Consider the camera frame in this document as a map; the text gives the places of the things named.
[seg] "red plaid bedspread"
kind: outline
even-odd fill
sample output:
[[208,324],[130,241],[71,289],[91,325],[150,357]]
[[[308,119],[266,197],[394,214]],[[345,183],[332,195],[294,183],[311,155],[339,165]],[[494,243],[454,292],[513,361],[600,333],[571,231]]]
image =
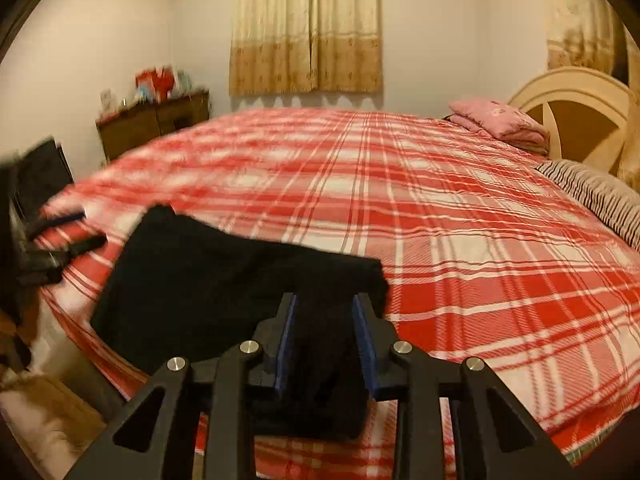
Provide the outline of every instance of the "red plaid bedspread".
[[[533,156],[453,124],[322,109],[224,116],[130,152],[51,200],[109,243],[44,291],[68,335],[123,394],[145,376],[92,332],[94,302],[143,212],[249,237],[379,258],[387,316],[433,356],[487,360],[565,453],[639,403],[640,254],[533,168]],[[447,468],[452,438],[444,411]],[[389,478],[396,407],[359,441],[257,440],[260,474]]]

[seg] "headboard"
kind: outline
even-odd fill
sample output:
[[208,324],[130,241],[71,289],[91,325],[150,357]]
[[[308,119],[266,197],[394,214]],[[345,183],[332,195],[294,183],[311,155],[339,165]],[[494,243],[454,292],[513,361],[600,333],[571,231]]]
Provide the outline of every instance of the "headboard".
[[556,68],[527,83],[510,104],[527,114],[542,105],[542,121],[551,133],[549,158],[562,158],[562,132],[550,105],[562,101],[589,107],[615,124],[613,131],[596,133],[600,136],[595,147],[579,161],[596,170],[612,171],[625,142],[630,104],[635,103],[632,91],[602,72],[583,67]]

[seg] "beige curtain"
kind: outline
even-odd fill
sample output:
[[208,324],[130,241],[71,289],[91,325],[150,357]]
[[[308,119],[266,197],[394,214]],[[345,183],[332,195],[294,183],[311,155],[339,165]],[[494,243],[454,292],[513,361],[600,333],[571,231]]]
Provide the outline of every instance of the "beige curtain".
[[235,0],[229,94],[373,92],[378,0]]
[[310,0],[235,0],[229,95],[309,92]]
[[611,74],[619,18],[607,0],[547,0],[548,67],[585,66]]
[[375,92],[381,88],[378,23],[378,0],[312,0],[311,54],[319,89]]
[[629,88],[634,93],[636,102],[631,103],[629,108],[618,177],[636,191],[640,191],[640,50],[628,31],[626,50],[629,60]]

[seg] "white wall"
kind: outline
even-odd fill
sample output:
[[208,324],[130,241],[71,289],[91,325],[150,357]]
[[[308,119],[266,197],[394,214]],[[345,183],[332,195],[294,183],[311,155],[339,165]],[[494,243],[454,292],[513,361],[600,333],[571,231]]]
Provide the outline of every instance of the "white wall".
[[46,136],[76,180],[104,160],[100,92],[125,96],[135,73],[170,62],[171,0],[43,0],[0,64],[0,153]]
[[384,91],[232,100],[233,0],[43,0],[0,64],[0,153],[45,136],[76,179],[104,160],[100,92],[168,62],[210,89],[215,115],[251,105],[337,106],[443,117],[447,102],[508,99],[546,66],[544,0],[380,0]]
[[247,105],[383,108],[442,117],[447,102],[478,86],[478,0],[380,0],[384,91],[232,100],[228,95],[232,0],[175,0],[175,64],[210,89],[213,111]]
[[508,101],[546,71],[545,0],[481,0],[478,94]]

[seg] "wooden dresser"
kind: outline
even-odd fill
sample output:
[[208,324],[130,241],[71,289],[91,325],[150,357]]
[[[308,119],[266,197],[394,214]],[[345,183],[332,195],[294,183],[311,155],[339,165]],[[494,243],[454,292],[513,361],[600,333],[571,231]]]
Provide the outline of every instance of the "wooden dresser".
[[116,116],[95,123],[107,160],[146,144],[156,137],[175,132],[209,119],[209,92],[144,103],[123,110]]

